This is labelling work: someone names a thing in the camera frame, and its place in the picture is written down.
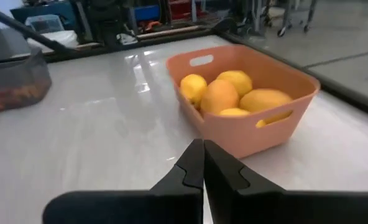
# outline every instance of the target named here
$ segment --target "blue container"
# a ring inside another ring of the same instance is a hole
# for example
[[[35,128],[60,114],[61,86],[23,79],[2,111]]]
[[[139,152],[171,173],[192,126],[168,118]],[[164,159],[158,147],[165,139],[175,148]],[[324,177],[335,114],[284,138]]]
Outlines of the blue container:
[[[136,7],[134,9],[134,15],[136,17],[136,21],[158,21],[160,17],[160,10],[158,5],[154,6],[144,6],[144,7]]]

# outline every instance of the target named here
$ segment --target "white container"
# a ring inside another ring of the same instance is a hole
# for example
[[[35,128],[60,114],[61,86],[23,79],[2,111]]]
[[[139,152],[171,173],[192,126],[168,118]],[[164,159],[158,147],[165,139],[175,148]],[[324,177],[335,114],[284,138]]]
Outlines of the white container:
[[[75,47],[79,45],[77,41],[78,36],[73,30],[63,30],[63,31],[58,31],[58,32],[46,33],[42,35],[50,40],[55,40],[68,48],[74,49]],[[28,38],[27,41],[28,41],[29,46],[40,47],[43,52],[53,51],[52,49],[44,46],[43,44],[37,42],[34,39]]]

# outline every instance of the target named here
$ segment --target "storage bin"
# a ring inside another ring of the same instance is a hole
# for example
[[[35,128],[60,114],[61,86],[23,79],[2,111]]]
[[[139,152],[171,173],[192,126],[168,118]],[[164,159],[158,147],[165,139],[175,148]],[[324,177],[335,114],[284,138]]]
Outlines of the storage bin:
[[[25,60],[0,63],[0,111],[39,102],[51,84],[40,49],[33,49]]]
[[[208,63],[196,65],[207,59]],[[315,78],[243,45],[179,54],[168,59],[167,68],[181,107],[202,137],[219,144],[236,158],[243,158],[288,141],[310,101],[320,89]],[[254,89],[281,90],[289,94],[293,101],[247,116],[222,117],[206,113],[202,117],[180,93],[181,79],[195,73],[202,75],[209,84],[227,70],[242,70],[252,78]],[[289,117],[262,128],[256,127],[261,119],[287,111],[292,112]]]
[[[134,15],[136,17],[136,21],[151,21],[151,20],[159,20],[160,12],[159,6],[142,6],[136,7],[134,9]]]

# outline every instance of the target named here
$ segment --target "glossy table surface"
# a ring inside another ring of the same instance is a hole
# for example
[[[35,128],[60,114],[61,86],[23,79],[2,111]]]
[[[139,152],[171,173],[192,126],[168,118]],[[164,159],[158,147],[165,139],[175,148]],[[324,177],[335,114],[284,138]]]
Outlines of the glossy table surface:
[[[0,223],[41,223],[71,190],[151,188],[199,137],[166,59],[227,44],[210,36],[50,64],[42,102],[0,113]],[[320,92],[289,142],[242,161],[286,189],[368,190],[368,115]]]

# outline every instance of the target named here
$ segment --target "cart wheel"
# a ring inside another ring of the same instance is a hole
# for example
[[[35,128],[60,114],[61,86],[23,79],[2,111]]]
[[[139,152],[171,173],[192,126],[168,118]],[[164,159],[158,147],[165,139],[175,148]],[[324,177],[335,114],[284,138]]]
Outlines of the cart wheel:
[[[308,33],[308,31],[310,30],[310,27],[308,25],[304,26],[304,33]]]
[[[283,35],[285,35],[285,31],[286,31],[286,27],[278,30],[277,36],[278,37],[283,37]]]

